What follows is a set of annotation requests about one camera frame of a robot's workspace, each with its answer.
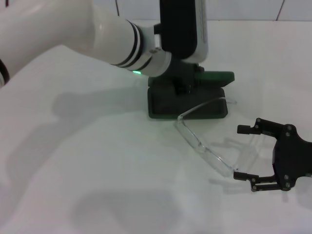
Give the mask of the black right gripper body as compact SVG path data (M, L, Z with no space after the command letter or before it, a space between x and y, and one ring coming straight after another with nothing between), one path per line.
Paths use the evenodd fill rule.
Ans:
M276 138L273 170L283 191L293 188L299 178L312 176L312 143L302 139L294 125L284 125Z

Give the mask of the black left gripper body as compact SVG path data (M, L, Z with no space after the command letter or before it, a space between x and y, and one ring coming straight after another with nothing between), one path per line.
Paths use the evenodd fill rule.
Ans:
M173 85L174 80L181 80L184 85L190 83L193 89L196 87L196 76L202 72L204 72L204 68L198 63L187 63L177 58L172 58L169 67L160 78L171 85Z

